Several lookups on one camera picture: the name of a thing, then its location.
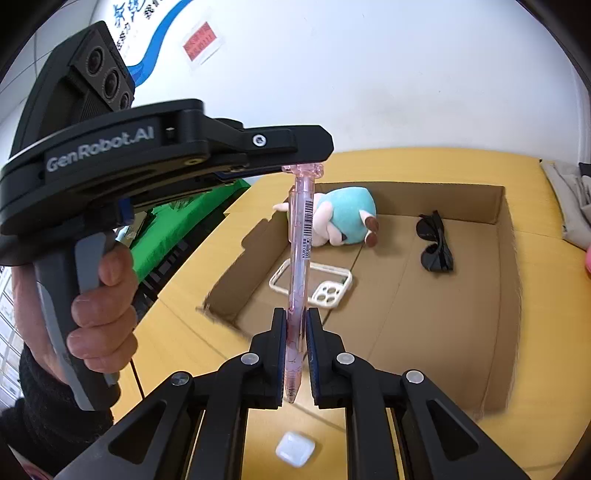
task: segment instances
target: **barcode label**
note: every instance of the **barcode label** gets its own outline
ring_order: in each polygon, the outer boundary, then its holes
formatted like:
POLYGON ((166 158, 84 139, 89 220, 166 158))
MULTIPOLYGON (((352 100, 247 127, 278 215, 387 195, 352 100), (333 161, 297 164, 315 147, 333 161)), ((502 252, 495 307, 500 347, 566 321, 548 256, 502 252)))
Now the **barcode label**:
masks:
POLYGON ((310 252, 312 250, 312 240, 309 238, 304 238, 304 242, 301 246, 301 256, 302 258, 310 258, 310 252))
POLYGON ((314 201, 306 200, 304 207, 304 239, 312 238, 312 217, 314 215, 314 201))

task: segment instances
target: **wooden table surface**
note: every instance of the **wooden table surface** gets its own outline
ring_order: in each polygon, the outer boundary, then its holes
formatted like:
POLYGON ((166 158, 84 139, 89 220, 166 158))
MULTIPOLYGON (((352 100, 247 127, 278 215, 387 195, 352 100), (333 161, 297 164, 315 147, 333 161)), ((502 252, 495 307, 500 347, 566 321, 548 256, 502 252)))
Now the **wooden table surface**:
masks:
MULTIPOLYGON (((226 212, 226 219, 166 285, 137 329, 135 363, 146 392, 172 372, 215 370, 248 350, 249 341, 200 312, 215 282, 242 252, 241 240, 293 178, 264 177, 226 212)), ((591 419, 591 280, 584 252, 561 239, 561 215, 538 160, 522 155, 454 148, 397 148, 335 154, 323 182, 411 181, 503 185, 515 228, 522 282, 522 319, 515 383, 507 410, 481 428, 535 480, 560 470, 591 419)), ((320 411, 304 379, 297 402, 249 416, 244 479, 346 478, 344 417, 320 411), (318 452, 296 470, 275 456, 288 430, 312 437, 318 452)), ((138 401, 129 367, 113 412, 120 418, 138 401)))

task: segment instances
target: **black cable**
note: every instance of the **black cable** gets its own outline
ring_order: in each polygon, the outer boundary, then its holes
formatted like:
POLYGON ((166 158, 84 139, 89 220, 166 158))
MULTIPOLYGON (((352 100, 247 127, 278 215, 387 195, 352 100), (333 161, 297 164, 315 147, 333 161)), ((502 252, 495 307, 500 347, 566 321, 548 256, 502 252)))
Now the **black cable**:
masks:
POLYGON ((144 400, 146 396, 144 395, 142 384, 139 381, 138 371, 135 369, 134 359, 132 358, 129 362, 131 363, 131 369, 134 371, 135 382, 138 384, 139 394, 142 396, 142 400, 144 400))

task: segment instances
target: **white phone case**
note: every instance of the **white phone case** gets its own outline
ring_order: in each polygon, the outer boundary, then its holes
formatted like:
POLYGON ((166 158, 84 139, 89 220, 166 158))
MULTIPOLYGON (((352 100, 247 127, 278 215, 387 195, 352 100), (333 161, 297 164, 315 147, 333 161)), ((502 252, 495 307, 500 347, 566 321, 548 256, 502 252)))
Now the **white phone case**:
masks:
MULTIPOLYGON (((283 293, 283 295, 289 295, 286 288, 282 288, 277 285, 279 278, 285 273, 287 268, 290 266, 290 259, 285 260, 279 269, 273 274, 269 280, 269 286, 272 290, 283 293)), ((330 265, 323 265, 319 263, 310 262, 310 268, 312 270, 318 270, 327 272, 333 275, 338 275, 343 278, 341 283, 332 280, 326 280, 322 282, 312 294, 308 297, 308 305, 312 307, 319 307, 322 309, 333 309, 335 308, 345 293, 353 283, 353 275, 351 271, 346 268, 332 267, 330 265)))

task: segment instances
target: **black sunglasses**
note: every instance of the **black sunglasses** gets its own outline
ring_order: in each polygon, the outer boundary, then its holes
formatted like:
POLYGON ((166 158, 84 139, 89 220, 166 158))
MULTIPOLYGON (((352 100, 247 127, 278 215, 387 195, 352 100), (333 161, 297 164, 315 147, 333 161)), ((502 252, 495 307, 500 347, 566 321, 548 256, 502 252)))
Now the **black sunglasses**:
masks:
POLYGON ((435 242, 421 254, 421 265, 429 272, 453 271, 453 256, 445 240, 445 229, 438 211, 432 215, 420 215, 417 235, 423 240, 435 242))

